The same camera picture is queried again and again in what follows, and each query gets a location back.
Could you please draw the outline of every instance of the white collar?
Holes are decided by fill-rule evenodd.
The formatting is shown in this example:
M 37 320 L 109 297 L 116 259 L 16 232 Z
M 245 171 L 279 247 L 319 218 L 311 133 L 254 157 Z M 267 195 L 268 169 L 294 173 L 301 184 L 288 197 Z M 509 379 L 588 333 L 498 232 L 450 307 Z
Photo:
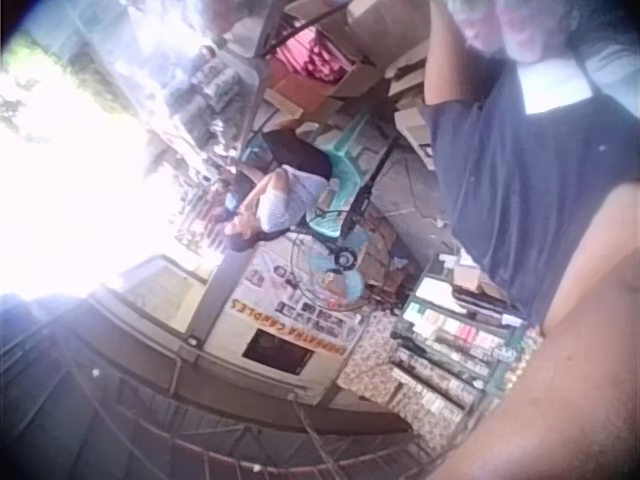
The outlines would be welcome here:
M 571 105 L 593 95 L 573 56 L 520 64 L 517 68 L 527 115 Z

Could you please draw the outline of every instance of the poster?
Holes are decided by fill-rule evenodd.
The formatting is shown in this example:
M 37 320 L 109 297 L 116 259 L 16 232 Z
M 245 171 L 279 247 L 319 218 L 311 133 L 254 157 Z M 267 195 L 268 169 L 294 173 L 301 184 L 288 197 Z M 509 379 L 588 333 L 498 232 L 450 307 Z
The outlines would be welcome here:
M 339 356 L 349 352 L 363 327 L 360 315 L 310 302 L 288 262 L 266 249 L 256 252 L 226 309 L 285 340 Z

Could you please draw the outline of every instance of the fan blade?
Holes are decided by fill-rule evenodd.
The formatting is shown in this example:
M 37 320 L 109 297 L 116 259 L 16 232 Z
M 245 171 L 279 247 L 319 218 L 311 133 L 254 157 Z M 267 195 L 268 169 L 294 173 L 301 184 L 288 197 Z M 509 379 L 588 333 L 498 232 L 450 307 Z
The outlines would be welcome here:
M 309 266 L 314 272 L 326 272 L 336 268 L 335 260 L 330 255 L 311 255 Z
M 351 234 L 346 238 L 342 246 L 351 248 L 352 250 L 358 252 L 362 247 L 364 247 L 367 244 L 370 237 L 371 237 L 371 234 L 369 234 L 368 232 L 365 232 L 364 230 L 351 232 Z
M 347 301 L 349 302 L 358 300 L 364 293 L 364 279 L 356 270 L 345 272 L 344 285 L 347 293 Z

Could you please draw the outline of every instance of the dark opening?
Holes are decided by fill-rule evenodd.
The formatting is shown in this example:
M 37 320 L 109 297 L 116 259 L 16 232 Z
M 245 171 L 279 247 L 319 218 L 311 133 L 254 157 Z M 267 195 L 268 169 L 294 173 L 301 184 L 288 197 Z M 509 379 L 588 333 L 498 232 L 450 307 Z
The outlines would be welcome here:
M 300 375 L 313 352 L 295 343 L 257 330 L 242 356 L 291 375 Z

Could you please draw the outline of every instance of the black pants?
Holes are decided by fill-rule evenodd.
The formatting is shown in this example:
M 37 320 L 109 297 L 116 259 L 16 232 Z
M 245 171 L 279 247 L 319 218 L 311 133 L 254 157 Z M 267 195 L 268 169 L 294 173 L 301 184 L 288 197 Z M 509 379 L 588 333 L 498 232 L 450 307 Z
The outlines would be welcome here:
M 331 180 L 331 159 L 318 147 L 300 140 L 293 130 L 273 130 L 263 133 L 273 159 L 279 165 L 288 165 L 301 172 Z

